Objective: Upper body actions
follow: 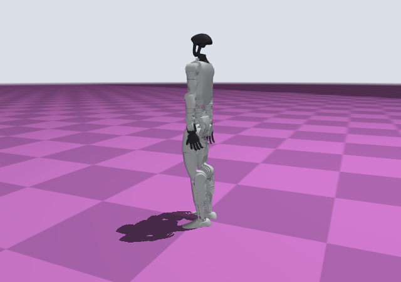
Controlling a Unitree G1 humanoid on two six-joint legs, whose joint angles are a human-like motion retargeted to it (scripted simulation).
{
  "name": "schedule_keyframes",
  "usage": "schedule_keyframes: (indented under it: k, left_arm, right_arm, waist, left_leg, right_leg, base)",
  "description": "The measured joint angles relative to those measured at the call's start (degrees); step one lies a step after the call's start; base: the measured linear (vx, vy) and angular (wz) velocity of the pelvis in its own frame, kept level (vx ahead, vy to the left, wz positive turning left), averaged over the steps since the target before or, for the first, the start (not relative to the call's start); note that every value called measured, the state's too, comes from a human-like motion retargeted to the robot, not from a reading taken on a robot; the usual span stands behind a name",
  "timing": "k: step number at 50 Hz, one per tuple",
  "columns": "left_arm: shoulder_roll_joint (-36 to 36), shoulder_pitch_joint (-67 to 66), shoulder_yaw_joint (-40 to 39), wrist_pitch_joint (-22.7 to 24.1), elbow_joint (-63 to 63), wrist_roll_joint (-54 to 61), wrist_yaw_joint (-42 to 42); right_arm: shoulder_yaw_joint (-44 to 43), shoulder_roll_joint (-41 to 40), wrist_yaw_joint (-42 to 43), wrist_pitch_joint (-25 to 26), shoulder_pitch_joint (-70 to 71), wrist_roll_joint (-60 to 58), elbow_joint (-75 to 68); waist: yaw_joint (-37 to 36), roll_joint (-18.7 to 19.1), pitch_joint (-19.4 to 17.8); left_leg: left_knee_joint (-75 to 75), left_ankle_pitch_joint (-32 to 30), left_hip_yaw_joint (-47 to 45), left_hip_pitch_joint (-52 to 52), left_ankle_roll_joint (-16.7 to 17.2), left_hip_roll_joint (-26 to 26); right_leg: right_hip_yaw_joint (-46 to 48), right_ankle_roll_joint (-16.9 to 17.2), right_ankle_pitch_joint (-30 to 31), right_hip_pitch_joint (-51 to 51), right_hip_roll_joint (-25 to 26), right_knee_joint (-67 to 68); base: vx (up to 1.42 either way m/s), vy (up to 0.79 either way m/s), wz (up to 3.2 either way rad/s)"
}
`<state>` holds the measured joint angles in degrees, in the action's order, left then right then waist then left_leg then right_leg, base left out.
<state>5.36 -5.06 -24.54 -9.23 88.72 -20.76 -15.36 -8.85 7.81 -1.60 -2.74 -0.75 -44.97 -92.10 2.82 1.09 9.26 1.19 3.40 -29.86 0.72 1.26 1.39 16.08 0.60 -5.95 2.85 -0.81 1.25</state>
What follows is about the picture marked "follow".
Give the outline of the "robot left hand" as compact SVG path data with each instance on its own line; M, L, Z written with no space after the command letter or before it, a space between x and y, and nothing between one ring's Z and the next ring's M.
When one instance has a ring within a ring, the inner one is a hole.
M188 145L190 143L190 149L192 149L192 144L193 144L194 150L197 150L197 149L200 150L201 148L203 149L203 146L201 145L201 143L199 141L199 137L196 134L196 131L197 131L197 129L196 129L196 125L195 124L194 124L194 130L193 131L188 131L188 129L187 129L187 133L189 133L189 135L187 136L188 139L186 141L186 145ZM198 142L199 146L198 146L197 142ZM195 145L196 145L197 148L195 147Z

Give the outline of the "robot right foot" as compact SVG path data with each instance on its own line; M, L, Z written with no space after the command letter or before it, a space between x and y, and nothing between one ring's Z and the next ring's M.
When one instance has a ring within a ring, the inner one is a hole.
M207 210L206 210L207 211ZM209 211L208 211L209 212ZM197 215L197 212L194 211L193 214ZM199 215L200 216L200 215ZM204 210L204 217L209 218L209 219L217 219L217 215L215 212L210 211L210 213L206 213Z

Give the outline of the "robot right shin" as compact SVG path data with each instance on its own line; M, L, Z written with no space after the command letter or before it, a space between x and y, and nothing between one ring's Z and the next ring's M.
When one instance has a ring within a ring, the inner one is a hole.
M212 211L212 195L213 194L214 194L214 174L212 177L210 177L206 180L206 200L207 201L205 202L204 207L205 207L205 212L208 214L210 213L210 211ZM206 209L207 209L207 211L206 211Z

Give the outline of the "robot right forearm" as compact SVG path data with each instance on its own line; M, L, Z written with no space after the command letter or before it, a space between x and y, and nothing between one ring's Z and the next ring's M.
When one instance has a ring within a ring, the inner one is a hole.
M206 115L209 116L210 124L212 124L212 106L213 106L213 99L210 100L209 105L204 105L204 109L206 110Z

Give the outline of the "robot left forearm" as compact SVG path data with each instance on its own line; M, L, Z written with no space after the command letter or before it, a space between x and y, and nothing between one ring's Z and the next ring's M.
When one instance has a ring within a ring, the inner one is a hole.
M187 93L185 95L185 102L186 102L186 118L185 121L187 123L187 129L188 131L193 131L194 130L194 123L195 123L195 98L192 93Z

